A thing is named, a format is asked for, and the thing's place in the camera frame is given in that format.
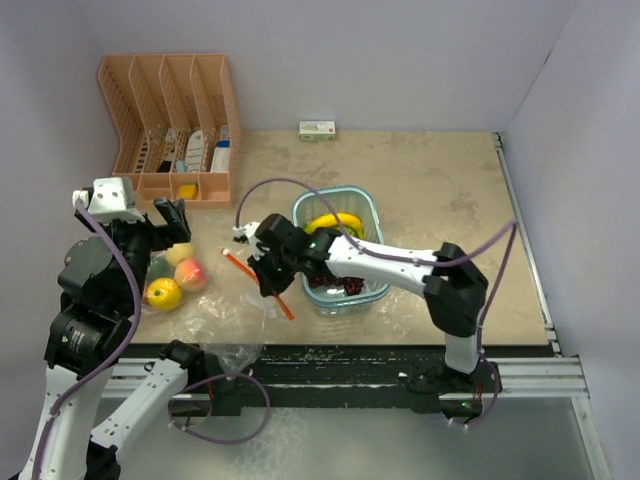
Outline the clear zip top bag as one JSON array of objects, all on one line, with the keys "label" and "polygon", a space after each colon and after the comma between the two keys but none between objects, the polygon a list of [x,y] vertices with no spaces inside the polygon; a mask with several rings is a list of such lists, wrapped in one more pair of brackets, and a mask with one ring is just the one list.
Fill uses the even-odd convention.
[{"label": "clear zip top bag", "polygon": [[154,312],[173,311],[202,293],[210,278],[192,242],[175,244],[151,256],[142,305]]}]

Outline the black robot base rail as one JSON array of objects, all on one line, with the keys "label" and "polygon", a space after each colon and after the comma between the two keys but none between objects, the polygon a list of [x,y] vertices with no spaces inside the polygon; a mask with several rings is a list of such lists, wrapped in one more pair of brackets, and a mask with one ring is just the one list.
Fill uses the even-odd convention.
[{"label": "black robot base rail", "polygon": [[456,373],[444,350],[427,345],[267,345],[240,376],[225,374],[206,355],[186,386],[169,400],[237,416],[245,408],[402,409],[417,414],[477,417],[482,403],[503,392],[511,361],[551,358],[551,346],[489,346],[488,363]]}]

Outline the yellow apple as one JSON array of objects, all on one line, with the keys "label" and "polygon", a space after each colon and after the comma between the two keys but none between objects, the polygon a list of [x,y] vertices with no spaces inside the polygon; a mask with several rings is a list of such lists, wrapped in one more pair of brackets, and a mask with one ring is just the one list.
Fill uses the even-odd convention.
[{"label": "yellow apple", "polygon": [[173,278],[162,277],[147,286],[144,298],[147,304],[154,309],[171,311],[182,302],[183,292]]}]

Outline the peach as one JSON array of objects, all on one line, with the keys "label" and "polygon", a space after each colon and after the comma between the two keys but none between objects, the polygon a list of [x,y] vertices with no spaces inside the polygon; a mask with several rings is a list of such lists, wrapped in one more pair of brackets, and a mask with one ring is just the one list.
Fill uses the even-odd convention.
[{"label": "peach", "polygon": [[192,258],[175,267],[174,280],[183,290],[198,292],[207,286],[209,277],[201,263]]}]

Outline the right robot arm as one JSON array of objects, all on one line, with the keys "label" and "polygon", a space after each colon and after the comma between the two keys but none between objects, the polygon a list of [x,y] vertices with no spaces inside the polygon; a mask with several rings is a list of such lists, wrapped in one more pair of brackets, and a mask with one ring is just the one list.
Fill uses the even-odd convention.
[{"label": "right robot arm", "polygon": [[467,391],[480,379],[478,328],[488,280],[455,244],[404,250],[354,239],[333,228],[308,234],[280,214],[243,226],[262,296],[278,296],[301,274],[311,280],[358,278],[424,299],[445,334],[445,380]]}]

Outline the green lime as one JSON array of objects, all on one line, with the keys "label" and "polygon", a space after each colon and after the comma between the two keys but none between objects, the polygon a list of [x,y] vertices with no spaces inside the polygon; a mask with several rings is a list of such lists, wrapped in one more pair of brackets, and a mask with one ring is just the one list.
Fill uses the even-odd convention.
[{"label": "green lime", "polygon": [[153,282],[159,278],[171,277],[172,267],[164,256],[158,255],[151,258],[146,279]]}]

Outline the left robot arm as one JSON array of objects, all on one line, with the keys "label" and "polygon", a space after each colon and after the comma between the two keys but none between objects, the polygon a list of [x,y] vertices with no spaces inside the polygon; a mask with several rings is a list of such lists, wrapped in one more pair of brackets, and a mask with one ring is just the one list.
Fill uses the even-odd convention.
[{"label": "left robot arm", "polygon": [[36,437],[19,479],[117,479],[121,464],[158,412],[206,378],[204,353],[174,340],[165,345],[133,393],[100,424],[103,391],[136,332],[153,253],[188,242],[185,203],[157,198],[164,224],[119,201],[76,200],[76,217],[92,237],[67,252],[58,276],[63,293],[44,360],[46,390]]}]

